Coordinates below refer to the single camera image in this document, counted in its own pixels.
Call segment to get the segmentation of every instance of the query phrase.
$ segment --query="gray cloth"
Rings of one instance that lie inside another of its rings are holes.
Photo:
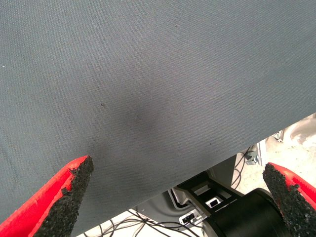
[[[315,2],[0,2],[0,222],[95,171],[73,234],[315,111]]]

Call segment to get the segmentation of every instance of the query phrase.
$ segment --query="black wire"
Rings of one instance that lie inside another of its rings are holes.
[[[234,168],[237,168],[237,166],[240,164],[240,162],[241,162],[242,159],[246,156],[246,154],[248,153],[249,150],[250,150],[250,147],[247,149],[247,151],[246,151],[245,153],[239,152],[239,153],[242,153],[242,157],[240,158],[240,160],[238,161],[238,163],[235,165]]]
[[[101,236],[103,237],[103,229],[102,229],[102,226],[99,225],[99,227],[100,227],[100,231],[101,231]]]
[[[143,229],[143,227],[146,225],[146,223],[143,223],[142,226],[140,227],[140,229],[137,231],[136,235],[134,237],[137,237],[138,234],[141,232],[141,230]]]
[[[247,153],[249,152],[249,150],[250,150],[250,148],[251,147],[249,147],[248,149],[247,149],[247,151],[245,152],[245,153],[243,153],[243,155],[242,155],[242,157],[240,158],[240,160],[238,161],[238,163],[235,165],[235,167],[234,167],[234,171],[237,171],[238,172],[238,176],[237,176],[237,178],[232,182],[232,184],[231,184],[231,186],[233,186],[236,182],[237,182],[237,180],[238,180],[238,184],[236,185],[236,187],[234,187],[234,189],[236,189],[238,186],[239,186],[239,184],[240,184],[240,182],[241,182],[241,173],[242,173],[242,171],[243,171],[243,168],[244,168],[244,166],[245,166],[245,162],[246,162],[246,155],[247,155]],[[237,167],[238,167],[238,165],[240,164],[240,162],[243,160],[243,164],[242,164],[242,168],[241,168],[241,170],[239,171],[238,169],[237,169]]]
[[[111,224],[112,224],[112,226],[113,226],[113,231],[112,231],[112,233],[111,233],[111,235],[110,235],[110,237],[112,237],[112,236],[114,235],[114,231],[116,230],[116,228],[115,228],[115,226],[114,226],[114,223],[113,223],[112,219],[110,219],[110,222],[111,222]]]
[[[136,223],[134,225],[129,225],[129,226],[124,226],[124,227],[118,228],[121,224],[128,223],[128,222],[138,222],[138,223]],[[126,219],[126,220],[123,220],[123,221],[119,222],[118,224],[116,224],[115,225],[115,229],[113,227],[106,229],[104,231],[103,235],[107,235],[107,234],[109,234],[111,232],[114,232],[114,230],[118,231],[118,230],[125,229],[125,228],[128,228],[128,227],[136,226],[136,225],[139,225],[140,223],[143,223],[143,221],[142,220],[138,220],[138,219]]]
[[[173,228],[173,229],[182,227],[182,224],[181,224],[181,223],[179,223],[179,222],[174,222],[174,223],[175,223],[175,224],[178,224],[178,226],[167,226],[167,227]],[[163,221],[163,222],[158,222],[157,224],[158,224],[158,225],[160,225],[160,224],[161,224],[161,225],[163,225],[163,224],[171,224],[171,222],[170,222],[170,221]],[[193,224],[192,222],[190,222],[190,224],[193,225],[194,227],[202,228],[202,226],[197,226],[197,225]]]
[[[171,230],[171,231],[176,231],[176,232],[179,232],[179,233],[181,233],[181,234],[183,234],[183,235],[185,235],[185,236],[191,237],[190,235],[188,235],[187,233],[184,233],[184,232],[182,232],[182,231],[175,230],[175,229],[173,229],[173,228],[171,228],[171,227],[159,225],[159,223],[155,223],[155,222],[150,221],[150,220],[145,220],[144,218],[142,218],[142,217],[139,215],[138,212],[136,212],[136,214],[132,213],[131,211],[128,211],[128,212],[131,213],[131,214],[134,215],[134,216],[139,217],[140,219],[142,219],[143,221],[145,221],[147,225],[149,225],[149,226],[151,226],[151,227],[152,227],[152,225],[154,225],[154,226],[156,226],[156,227],[161,227],[161,228],[168,229],[168,230]],[[178,222],[165,221],[164,223],[165,223],[165,224],[177,224],[178,226],[181,226],[181,227],[185,228],[186,230],[188,230],[189,232],[191,232],[194,236],[199,237],[194,231],[190,230],[190,228],[188,228],[188,227],[186,227],[186,226],[184,226],[184,225],[182,225],[182,224],[180,224],[180,223],[178,223]]]
[[[240,182],[241,182],[241,176],[240,176],[240,178],[238,180],[238,183],[237,183],[236,187],[234,187],[234,189],[236,189],[239,186]]]

